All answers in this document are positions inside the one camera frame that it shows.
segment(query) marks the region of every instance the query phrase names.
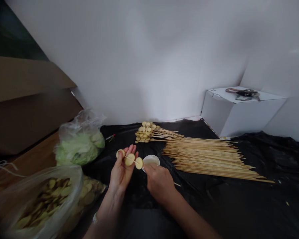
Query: black tarp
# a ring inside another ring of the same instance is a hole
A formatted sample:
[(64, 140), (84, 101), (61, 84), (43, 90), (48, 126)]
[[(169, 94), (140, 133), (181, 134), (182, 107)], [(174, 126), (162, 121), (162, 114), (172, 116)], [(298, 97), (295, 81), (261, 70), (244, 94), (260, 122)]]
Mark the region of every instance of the black tarp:
[[(116, 134), (102, 154), (83, 167), (86, 175), (109, 184), (116, 151), (135, 143), (140, 123), (103, 126), (104, 137)], [(203, 120), (159, 123), (186, 137), (216, 139)], [(140, 157), (160, 158), (170, 170), (176, 188), (224, 238), (299, 238), (299, 142), (263, 132), (232, 139), (246, 157), (246, 163), (276, 184), (185, 173), (175, 170), (171, 159), (161, 155), (163, 142), (138, 143)], [(99, 203), (79, 223), (70, 238), (80, 238)], [(121, 238), (185, 238), (181, 228), (147, 190), (147, 176), (135, 169), (124, 200)]]

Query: small white cup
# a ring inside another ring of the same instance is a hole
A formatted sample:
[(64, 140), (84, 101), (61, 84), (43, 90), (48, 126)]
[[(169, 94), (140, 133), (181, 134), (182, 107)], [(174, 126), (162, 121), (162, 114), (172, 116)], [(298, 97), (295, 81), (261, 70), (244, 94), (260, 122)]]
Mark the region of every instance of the small white cup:
[(145, 164), (150, 164), (150, 163), (156, 163), (157, 166), (160, 165), (160, 161), (158, 159), (158, 157), (156, 157), (155, 155), (148, 155), (143, 159), (143, 165)]

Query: white string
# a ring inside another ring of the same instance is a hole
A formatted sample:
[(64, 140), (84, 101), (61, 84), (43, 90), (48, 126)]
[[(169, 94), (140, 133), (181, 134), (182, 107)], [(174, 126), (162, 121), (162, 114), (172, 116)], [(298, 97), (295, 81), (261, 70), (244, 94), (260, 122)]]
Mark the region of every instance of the white string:
[(20, 175), (20, 174), (13, 173), (9, 169), (4, 168), (4, 166), (6, 166), (7, 164), (11, 164), (13, 166), (13, 168), (16, 171), (18, 171), (18, 168), (17, 168), (17, 166), (14, 165), (14, 163), (8, 163), (6, 160), (1, 160), (0, 161), (0, 169), (3, 169), (5, 171), (7, 171), (8, 173), (10, 173), (10, 174), (12, 174), (14, 176), (18, 176), (18, 177), (22, 177), (22, 178), (27, 178), (27, 176), (23, 176), (23, 175)]

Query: white cardboard box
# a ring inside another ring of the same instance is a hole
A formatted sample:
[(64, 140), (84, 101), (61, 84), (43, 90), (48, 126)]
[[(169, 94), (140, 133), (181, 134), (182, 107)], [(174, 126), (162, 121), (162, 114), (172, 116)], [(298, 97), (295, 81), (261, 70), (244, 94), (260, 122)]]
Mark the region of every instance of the white cardboard box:
[[(247, 89), (240, 86), (232, 88)], [(262, 131), (287, 100), (283, 96), (259, 91), (261, 101), (254, 98), (240, 101), (236, 100), (237, 94), (228, 93), (226, 89), (208, 90), (201, 114), (201, 117), (220, 137)]]

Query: bag of potato slices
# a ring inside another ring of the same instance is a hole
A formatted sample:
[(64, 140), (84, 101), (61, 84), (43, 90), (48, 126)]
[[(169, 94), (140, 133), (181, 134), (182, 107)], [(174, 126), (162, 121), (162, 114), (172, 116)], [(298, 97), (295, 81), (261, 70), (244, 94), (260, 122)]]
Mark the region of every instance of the bag of potato slices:
[(106, 186), (77, 165), (44, 169), (0, 192), (6, 238), (64, 238)]

